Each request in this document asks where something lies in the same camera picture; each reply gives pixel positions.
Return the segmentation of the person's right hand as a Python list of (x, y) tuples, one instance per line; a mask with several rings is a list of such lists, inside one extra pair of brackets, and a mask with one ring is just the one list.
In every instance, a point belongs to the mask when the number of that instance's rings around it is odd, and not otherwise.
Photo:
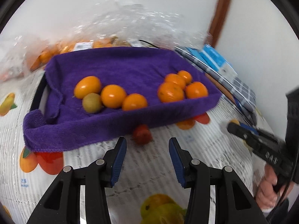
[(258, 190), (255, 195), (257, 205), (263, 212), (269, 212), (276, 204), (277, 199), (282, 196), (286, 185), (283, 185), (279, 192), (275, 192), (273, 187), (277, 184), (277, 175), (269, 164), (265, 165), (265, 174), (259, 183)]

